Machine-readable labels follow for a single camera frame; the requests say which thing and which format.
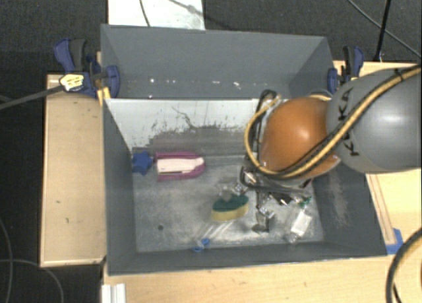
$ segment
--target blue clamp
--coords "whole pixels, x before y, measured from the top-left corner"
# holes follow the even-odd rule
[[[209,238],[203,238],[201,241],[196,242],[196,246],[192,248],[193,252],[200,253],[210,244]]]
[[[84,39],[64,38],[53,47],[54,56],[57,62],[63,66],[66,74],[77,72],[84,77],[82,88],[70,89],[67,92],[82,93],[96,98],[96,92],[100,88],[94,84],[94,81],[101,79],[102,86],[108,87],[110,96],[116,98],[120,89],[120,75],[117,66],[107,66],[105,72],[102,73],[102,68],[94,56],[85,56],[85,44]],[[86,63],[89,65],[89,72],[85,69]]]
[[[363,51],[357,46],[344,46],[344,61],[342,66],[342,74],[339,76],[335,68],[328,70],[327,89],[334,94],[340,86],[348,83],[352,77],[358,77],[365,60]]]
[[[393,231],[394,231],[394,235],[396,237],[396,243],[386,245],[388,255],[394,255],[395,253],[397,253],[397,251],[403,245],[402,232],[400,232],[400,230],[396,229],[396,228],[393,228]]]
[[[153,161],[146,151],[135,153],[132,157],[132,172],[141,173],[145,176]]]

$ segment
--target yellow sponge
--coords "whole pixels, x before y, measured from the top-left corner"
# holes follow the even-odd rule
[[[220,198],[214,202],[211,219],[215,221],[235,220],[245,216],[249,210],[249,198],[246,195],[232,195],[229,201]]]

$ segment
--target black cable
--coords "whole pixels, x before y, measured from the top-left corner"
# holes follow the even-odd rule
[[[396,299],[397,303],[403,303],[402,299],[400,298],[396,285],[393,285],[393,293],[394,293],[394,298]]]
[[[9,253],[9,284],[7,286],[7,293],[6,293],[6,300],[5,300],[6,303],[9,303],[9,300],[11,298],[12,283],[13,283],[13,253],[12,253],[11,240],[9,238],[9,235],[7,234],[6,227],[1,218],[0,218],[0,227],[1,227],[1,230],[3,231],[3,235],[5,236],[7,252]]]
[[[148,20],[148,18],[146,16],[144,3],[142,2],[142,0],[139,0],[139,5],[140,5],[140,9],[142,10],[142,14],[144,15],[144,19],[145,19],[147,27],[151,27],[150,21]]]
[[[409,252],[412,245],[414,245],[421,238],[422,238],[422,228],[420,228],[412,236],[410,236],[410,238],[406,242],[404,242],[403,245],[400,247],[400,249],[397,251],[396,256],[394,256],[393,262],[391,263],[391,266],[388,270],[388,276],[387,276],[386,292],[385,292],[387,303],[393,303],[393,297],[392,297],[393,291],[394,291],[394,294],[396,295],[396,298],[399,297],[396,285],[394,284],[394,275],[396,274],[396,271],[400,265],[400,262],[406,256],[406,253]]]
[[[3,231],[3,235],[4,235],[5,240],[6,240],[7,250],[8,250],[8,253],[9,253],[9,258],[8,259],[0,259],[0,263],[9,263],[9,266],[10,266],[9,284],[8,284],[8,287],[7,287],[7,294],[6,294],[5,303],[9,303],[9,300],[11,298],[12,285],[13,285],[13,264],[14,263],[31,265],[33,267],[36,267],[37,269],[41,269],[42,271],[45,271],[55,281],[57,288],[60,291],[60,302],[65,303],[65,295],[64,295],[63,287],[61,286],[59,279],[49,269],[40,268],[38,266],[38,264],[35,263],[35,262],[26,261],[25,259],[13,259],[11,240],[9,238],[9,235],[7,234],[6,227],[3,223],[3,221],[1,220],[1,218],[0,218],[0,227],[1,227],[1,230]]]
[[[347,0],[348,3],[353,6],[359,13],[361,13],[366,19],[368,19],[371,23],[376,25],[378,28],[381,28],[381,25],[377,23],[374,19],[372,19],[365,11],[363,11],[359,6],[356,5],[356,3],[352,0]],[[415,54],[419,59],[422,58],[421,54],[416,51],[415,49],[411,48],[409,45],[407,45],[403,40],[399,39],[399,37],[395,36],[393,33],[389,32],[388,30],[385,30],[385,32],[393,38],[395,41],[399,42],[401,45],[406,47],[409,51],[411,51],[413,54]]]
[[[49,95],[52,95],[54,93],[61,92],[61,91],[63,91],[63,87],[62,86],[56,86],[56,87],[53,87],[53,88],[50,88],[50,89],[47,89],[47,90],[43,90],[43,91],[38,92],[38,93],[34,93],[34,94],[31,94],[31,95],[28,95],[28,96],[24,96],[23,98],[14,99],[14,100],[5,102],[4,104],[0,104],[0,110],[4,110],[4,109],[9,108],[9,107],[13,107],[13,106],[16,106],[16,105],[19,105],[19,104],[23,104],[23,103],[28,102],[28,101],[36,100],[36,99],[39,99],[39,98],[44,98],[45,96],[49,96]]]

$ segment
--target black wire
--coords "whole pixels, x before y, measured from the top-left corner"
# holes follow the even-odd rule
[[[34,263],[32,261],[26,261],[25,259],[13,259],[11,240],[9,238],[9,235],[7,234],[6,227],[3,223],[3,221],[1,220],[1,218],[0,218],[0,227],[1,227],[1,230],[3,231],[3,235],[4,235],[5,240],[6,240],[7,251],[9,253],[9,258],[8,259],[0,259],[0,263],[9,263],[9,267],[10,267],[9,283],[8,283],[8,287],[7,287],[7,294],[6,294],[5,303],[9,303],[9,300],[10,300],[10,297],[11,297],[12,284],[13,284],[13,264],[14,263],[31,265],[31,266],[33,266],[37,269],[41,269],[42,271],[45,271],[55,281],[57,288],[59,289],[59,292],[60,292],[60,302],[64,303],[65,295],[64,295],[63,287],[61,286],[59,279],[49,269],[40,268],[37,263]]]
[[[151,27],[150,21],[148,20],[148,17],[146,16],[144,3],[142,2],[142,0],[139,0],[139,5],[140,5],[140,9],[142,10],[142,14],[144,15],[144,19],[145,19],[147,27]]]
[[[393,293],[394,293],[394,298],[396,299],[397,303],[403,303],[399,294],[398,294],[396,285],[393,285]]]
[[[397,251],[396,256],[394,256],[393,262],[391,263],[391,266],[388,270],[388,276],[387,276],[387,283],[386,283],[386,301],[387,303],[393,303],[393,297],[392,293],[393,290],[395,290],[396,298],[398,297],[397,289],[395,288],[394,284],[394,275],[396,274],[396,271],[400,265],[400,262],[403,260],[403,258],[406,256],[406,253],[410,250],[412,245],[414,245],[418,240],[422,238],[422,228],[420,228],[418,231],[416,231],[410,238],[403,243],[403,245],[400,247],[400,249]]]
[[[356,5],[356,3],[353,0],[347,0],[348,3],[353,6],[359,13],[361,13],[366,19],[368,19],[371,23],[376,25],[378,28],[381,28],[381,25],[377,23],[374,19],[372,19],[365,11],[363,11],[359,6]],[[397,36],[395,36],[393,33],[389,32],[388,30],[385,30],[385,32],[393,38],[395,41],[401,43],[404,47],[406,47],[409,51],[411,51],[413,54],[415,54],[419,59],[421,59],[421,54],[417,52],[415,49],[411,48],[409,45],[407,45],[403,40],[399,39]]]
[[[9,303],[11,292],[12,292],[12,283],[13,283],[13,253],[12,253],[11,240],[9,238],[9,235],[7,234],[6,227],[1,218],[0,218],[0,227],[1,227],[1,230],[3,231],[3,235],[5,236],[7,252],[9,253],[9,282],[7,285],[7,293],[6,293],[6,299],[5,299],[5,302]]]

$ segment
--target wooden board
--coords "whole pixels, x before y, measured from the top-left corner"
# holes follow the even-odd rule
[[[47,77],[47,87],[59,76]],[[40,264],[99,263],[106,254],[98,101],[60,92],[45,103]]]

